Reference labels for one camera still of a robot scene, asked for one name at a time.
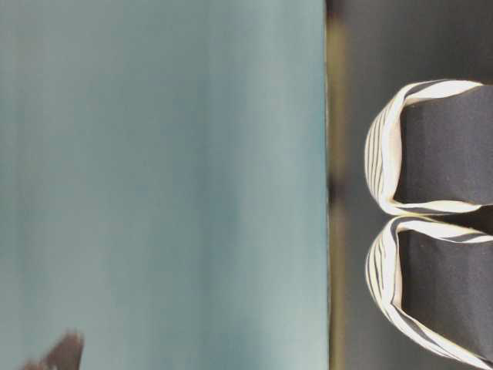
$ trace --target dark object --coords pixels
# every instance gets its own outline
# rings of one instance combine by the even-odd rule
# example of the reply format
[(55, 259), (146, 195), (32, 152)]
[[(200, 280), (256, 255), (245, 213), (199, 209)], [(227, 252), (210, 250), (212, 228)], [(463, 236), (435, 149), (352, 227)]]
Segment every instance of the dark object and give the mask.
[(83, 348), (83, 337), (68, 333), (40, 362), (28, 362), (22, 370), (79, 370)]

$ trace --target gray floor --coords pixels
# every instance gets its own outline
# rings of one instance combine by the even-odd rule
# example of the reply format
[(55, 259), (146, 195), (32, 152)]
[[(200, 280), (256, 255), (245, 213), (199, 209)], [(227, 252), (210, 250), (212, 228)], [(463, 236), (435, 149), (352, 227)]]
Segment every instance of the gray floor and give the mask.
[(327, 368), (323, 3), (0, 2), (0, 358)]
[(346, 224), (344, 360), (347, 370), (463, 369), (424, 351), (384, 319), (364, 283), (367, 249), (389, 218), (364, 181), (366, 130), (380, 108), (408, 82), (438, 78), (493, 82), (493, 3), (426, 0), (336, 0), (347, 47), (347, 172), (334, 184)]

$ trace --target teal wall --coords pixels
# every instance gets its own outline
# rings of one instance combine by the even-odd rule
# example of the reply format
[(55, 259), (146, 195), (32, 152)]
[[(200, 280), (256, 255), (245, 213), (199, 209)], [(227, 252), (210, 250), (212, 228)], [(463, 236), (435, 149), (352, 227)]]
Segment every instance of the teal wall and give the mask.
[(0, 2), (0, 358), (327, 367), (322, 1)]

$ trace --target black fabric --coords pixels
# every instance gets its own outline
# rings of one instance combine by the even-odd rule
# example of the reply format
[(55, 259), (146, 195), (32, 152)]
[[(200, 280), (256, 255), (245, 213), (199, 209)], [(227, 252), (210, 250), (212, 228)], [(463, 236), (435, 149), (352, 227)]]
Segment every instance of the black fabric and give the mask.
[(395, 199), (493, 204), (493, 86), (407, 106)]
[(461, 244), (399, 233), (403, 309), (493, 360), (493, 242)]

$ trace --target light blue wall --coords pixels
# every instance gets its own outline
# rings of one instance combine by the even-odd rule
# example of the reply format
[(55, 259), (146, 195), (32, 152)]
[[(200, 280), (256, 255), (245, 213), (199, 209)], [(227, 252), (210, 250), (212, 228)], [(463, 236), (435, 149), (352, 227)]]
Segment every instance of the light blue wall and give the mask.
[(323, 8), (0, 3), (0, 358), (327, 366)]

